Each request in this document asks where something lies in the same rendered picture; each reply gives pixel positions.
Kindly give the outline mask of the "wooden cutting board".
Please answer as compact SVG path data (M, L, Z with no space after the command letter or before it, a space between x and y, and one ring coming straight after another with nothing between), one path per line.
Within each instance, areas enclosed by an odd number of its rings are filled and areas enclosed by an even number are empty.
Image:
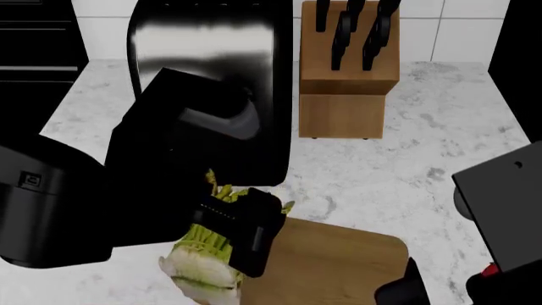
M241 305L376 305L408 258L394 236L287 218L263 276L243 281Z

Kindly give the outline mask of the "green white bok choy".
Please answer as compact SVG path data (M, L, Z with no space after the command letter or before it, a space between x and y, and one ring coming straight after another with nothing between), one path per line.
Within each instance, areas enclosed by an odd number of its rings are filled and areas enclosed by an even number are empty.
M248 189L234 190L219 185L215 173L208 170L210 196L223 202L235 202ZM282 202L282 213L292 210L293 202ZM185 297L201 305L241 305L241 286L250 276L229 266L230 241L202 225L190 223L188 231L173 245L168 256L158 260L160 269L174 282Z

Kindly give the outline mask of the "wooden knife block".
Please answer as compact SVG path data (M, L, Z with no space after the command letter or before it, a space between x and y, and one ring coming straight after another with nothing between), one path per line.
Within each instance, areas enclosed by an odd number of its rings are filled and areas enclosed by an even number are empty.
M400 79L400 14L391 15L388 44L375 57L371 70L363 70L362 47L377 5L365 4L340 70L332 70L332 42L347 2L330 3L325 32L316 31L317 1L302 3L299 136L379 139L383 135L385 97Z

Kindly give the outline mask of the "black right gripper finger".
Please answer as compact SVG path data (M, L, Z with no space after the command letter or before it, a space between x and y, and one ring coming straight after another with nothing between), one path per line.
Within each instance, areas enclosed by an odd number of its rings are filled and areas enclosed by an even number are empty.
M404 276L376 289L374 299L376 305L431 305L413 258L408 259Z

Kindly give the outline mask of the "black oven cabinet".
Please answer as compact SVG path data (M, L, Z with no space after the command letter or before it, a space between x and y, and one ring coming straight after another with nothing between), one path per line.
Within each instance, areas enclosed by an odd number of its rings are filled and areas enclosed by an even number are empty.
M39 133L88 63L71 0L0 0L0 133Z

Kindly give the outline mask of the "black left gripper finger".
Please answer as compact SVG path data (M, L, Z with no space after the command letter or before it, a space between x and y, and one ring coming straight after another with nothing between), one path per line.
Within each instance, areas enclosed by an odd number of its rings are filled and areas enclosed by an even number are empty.
M282 203L268 192L248 189L235 202L206 195L194 207L192 223L230 241L229 266L252 278L266 269L274 238L285 224Z

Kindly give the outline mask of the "black handled knife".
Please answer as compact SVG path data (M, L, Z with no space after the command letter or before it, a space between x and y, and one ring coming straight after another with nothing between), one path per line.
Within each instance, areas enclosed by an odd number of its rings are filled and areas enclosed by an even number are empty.
M347 0L346 12L349 13L351 20L358 19L365 2L366 0Z
M327 25L327 14L329 12L330 0L317 0L316 2L316 32L325 32Z
M387 46L390 35L390 16L378 15L362 48L362 69L372 70L373 60L380 49Z
M379 0L377 16L389 18L400 7L401 0Z
M341 60L351 39L351 13L341 11L331 48L331 70L340 70Z

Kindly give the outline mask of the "chrome and black toaster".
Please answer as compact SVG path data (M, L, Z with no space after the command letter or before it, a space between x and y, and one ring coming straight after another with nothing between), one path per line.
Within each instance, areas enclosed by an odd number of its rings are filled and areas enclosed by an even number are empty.
M135 97L162 68L249 88L270 186L289 168L292 47L292 0L138 0L126 42Z

